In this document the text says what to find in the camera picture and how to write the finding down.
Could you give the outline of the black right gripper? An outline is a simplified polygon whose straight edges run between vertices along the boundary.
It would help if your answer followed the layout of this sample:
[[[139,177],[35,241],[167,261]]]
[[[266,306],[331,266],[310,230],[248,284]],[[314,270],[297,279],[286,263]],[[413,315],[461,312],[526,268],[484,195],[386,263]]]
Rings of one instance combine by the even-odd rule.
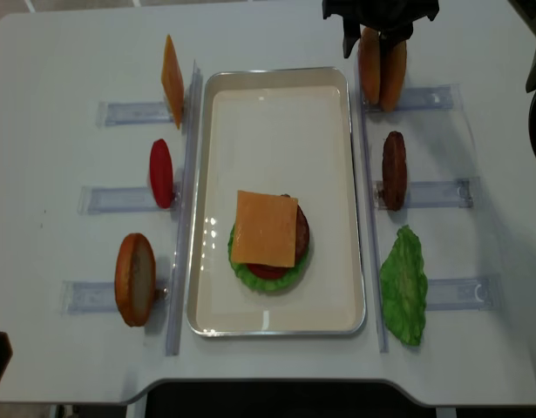
[[[362,37],[361,26],[382,30],[379,40],[398,44],[410,39],[413,24],[421,18],[433,20],[438,14],[437,0],[328,0],[322,2],[324,19],[338,15],[343,19],[343,57],[349,58]]]

